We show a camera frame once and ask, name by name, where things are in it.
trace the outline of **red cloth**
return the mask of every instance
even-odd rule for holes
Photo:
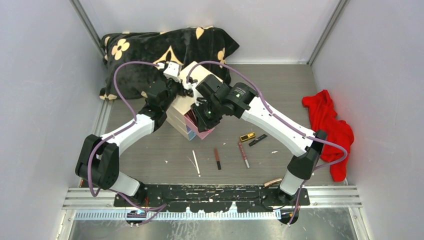
[[[335,182],[342,182],[346,178],[349,153],[354,142],[354,133],[351,126],[343,120],[337,120],[337,112],[334,103],[327,90],[317,93],[315,96],[305,96],[302,99],[304,107],[309,108],[309,121],[312,130],[324,130],[328,134],[327,140],[338,144],[347,150],[347,157],[342,162],[330,166],[330,173]],[[321,159],[333,162],[340,159],[343,152],[333,146],[325,145]]]

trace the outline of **white wall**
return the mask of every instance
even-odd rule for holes
[[[348,164],[375,239],[422,239],[424,2],[352,0],[313,64],[355,143]]]
[[[306,63],[339,0],[80,0],[99,36],[215,26],[240,48],[231,63]]]
[[[106,70],[69,1],[0,2],[1,239],[49,240]]]

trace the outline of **black blanket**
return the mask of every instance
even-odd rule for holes
[[[103,61],[108,76],[106,87],[100,90],[100,98],[112,100],[119,98],[114,86],[114,73],[123,63],[144,61],[166,65],[169,61],[174,61],[182,64],[182,68],[193,61],[225,63],[225,58],[233,54],[239,45],[220,28],[197,27],[169,32],[111,33],[103,36],[101,47],[106,53]],[[204,67],[230,84],[231,77],[227,69],[212,64]],[[119,70],[116,82],[124,98],[139,99],[142,97],[141,92],[157,80],[165,80],[163,69],[130,64]]]

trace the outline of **cotton swab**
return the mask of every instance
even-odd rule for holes
[[[196,159],[196,154],[195,151],[193,150],[193,157],[194,157],[194,162],[196,163],[196,169],[197,169],[197,174],[200,177],[200,171],[199,171],[199,165],[198,165],[198,160]]]

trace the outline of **stacked boxes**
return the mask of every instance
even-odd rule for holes
[[[181,70],[179,77],[185,80],[190,69],[193,68],[193,66],[196,64],[197,62],[194,61],[186,68]],[[206,70],[206,68],[204,68],[203,66],[197,66],[190,76],[193,79],[198,80],[200,83],[209,74],[212,73]],[[199,133],[196,126],[193,124],[193,122],[191,122],[190,118],[188,118],[188,116],[185,116],[186,113],[190,111],[191,105],[195,102],[196,100],[193,97],[177,96],[171,106],[168,108],[168,111],[166,111],[166,121],[188,140],[192,140],[196,135],[198,135],[201,139],[204,139],[208,134],[210,134],[214,130],[211,129],[207,132]]]

